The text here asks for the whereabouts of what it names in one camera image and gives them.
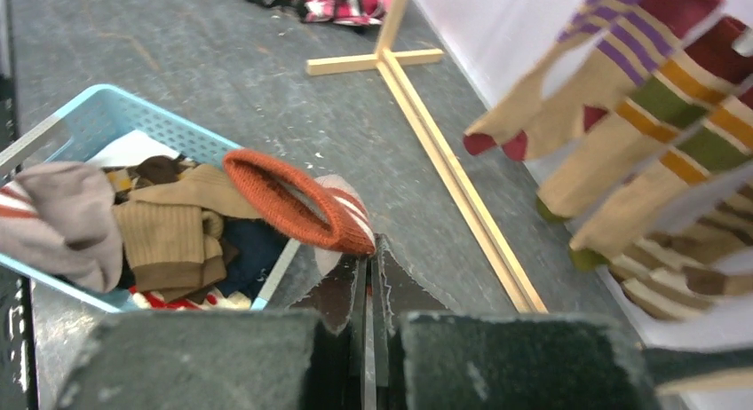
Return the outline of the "beige pink sock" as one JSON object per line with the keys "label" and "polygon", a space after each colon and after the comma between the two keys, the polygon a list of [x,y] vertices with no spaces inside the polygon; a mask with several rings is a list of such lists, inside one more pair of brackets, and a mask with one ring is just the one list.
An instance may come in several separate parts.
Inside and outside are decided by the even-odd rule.
{"label": "beige pink sock", "polygon": [[240,195],[268,224],[313,248],[321,275],[332,271],[343,255],[375,253],[369,213],[342,177],[310,177],[248,148],[228,152],[222,166]]}

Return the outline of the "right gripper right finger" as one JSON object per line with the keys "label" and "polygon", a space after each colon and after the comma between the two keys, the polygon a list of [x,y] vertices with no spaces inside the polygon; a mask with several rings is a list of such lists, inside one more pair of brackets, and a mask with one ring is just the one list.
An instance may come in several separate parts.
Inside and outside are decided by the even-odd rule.
{"label": "right gripper right finger", "polygon": [[641,352],[606,319],[456,314],[405,271],[389,239],[373,256],[385,409],[655,409]]}

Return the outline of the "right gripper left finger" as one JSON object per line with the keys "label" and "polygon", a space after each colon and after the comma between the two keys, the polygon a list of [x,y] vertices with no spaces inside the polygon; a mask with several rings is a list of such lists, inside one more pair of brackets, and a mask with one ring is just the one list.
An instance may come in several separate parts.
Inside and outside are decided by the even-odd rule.
{"label": "right gripper left finger", "polygon": [[354,409],[348,256],[304,298],[263,311],[134,311],[86,337],[58,409]]}

